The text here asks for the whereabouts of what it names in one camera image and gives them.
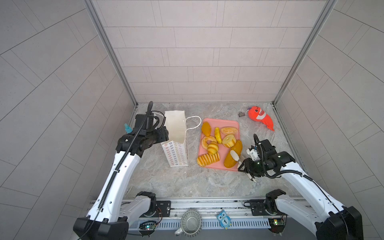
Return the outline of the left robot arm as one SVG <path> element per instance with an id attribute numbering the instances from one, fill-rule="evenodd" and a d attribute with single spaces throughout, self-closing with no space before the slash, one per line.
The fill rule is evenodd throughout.
<path id="1" fill-rule="evenodd" d="M 146 113 L 135 116 L 133 130 L 118 140 L 111 171 L 97 200 L 86 217 L 77 218 L 73 226 L 80 240 L 124 240 L 130 224 L 156 211 L 156 195 L 140 192 L 127 205 L 127 214 L 120 215 L 126 188 L 144 151 L 169 140 L 166 117 L 159 118 L 163 113 L 152 108 L 153 102 L 149 102 Z"/>

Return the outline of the dark orange oval bread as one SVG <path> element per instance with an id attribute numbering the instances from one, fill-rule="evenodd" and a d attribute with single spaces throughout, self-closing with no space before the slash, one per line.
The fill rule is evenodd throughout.
<path id="1" fill-rule="evenodd" d="M 205 137 L 209 137 L 211 135 L 211 132 L 212 132 L 211 125 L 208 122 L 203 122 L 202 133 L 205 135 Z"/>

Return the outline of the long brown baguette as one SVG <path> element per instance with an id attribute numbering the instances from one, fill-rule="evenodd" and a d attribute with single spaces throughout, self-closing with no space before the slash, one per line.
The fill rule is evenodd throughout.
<path id="1" fill-rule="evenodd" d="M 240 158 L 242 150 L 243 150 L 242 141 L 238 140 L 235 143 L 235 145 L 230 148 L 230 152 L 227 154 L 225 158 L 224 166 L 228 169 L 234 167 L 238 163 L 238 161 L 236 161 L 235 158 L 232 157 L 231 152 L 234 151 L 237 154 L 238 158 Z"/>

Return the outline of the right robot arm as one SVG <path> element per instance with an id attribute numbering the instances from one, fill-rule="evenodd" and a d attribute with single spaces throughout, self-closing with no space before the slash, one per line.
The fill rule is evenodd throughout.
<path id="1" fill-rule="evenodd" d="M 254 141 L 255 145 L 247 150 L 249 157 L 246 159 L 234 150 L 230 151 L 230 156 L 239 163 L 239 172 L 247 174 L 252 181 L 261 177 L 283 177 L 310 204 L 307 208 L 277 189 L 266 194 L 264 206 L 268 214 L 290 216 L 318 240 L 364 238 L 362 215 L 355 207 L 346 207 L 327 193 L 289 153 L 278 153 L 269 140 L 261 141 L 257 135 L 254 135 Z"/>

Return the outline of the white printed paper bag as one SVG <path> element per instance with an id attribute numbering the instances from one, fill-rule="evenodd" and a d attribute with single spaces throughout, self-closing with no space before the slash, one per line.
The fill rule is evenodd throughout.
<path id="1" fill-rule="evenodd" d="M 171 168 L 187 167 L 188 164 L 188 143 L 187 131 L 199 127 L 202 119 L 199 116 L 186 118 L 184 111 L 165 111 L 165 127 L 169 132 L 169 140 L 161 143 L 168 163 Z M 187 120 L 198 118 L 199 123 L 192 128 L 187 128 Z"/>

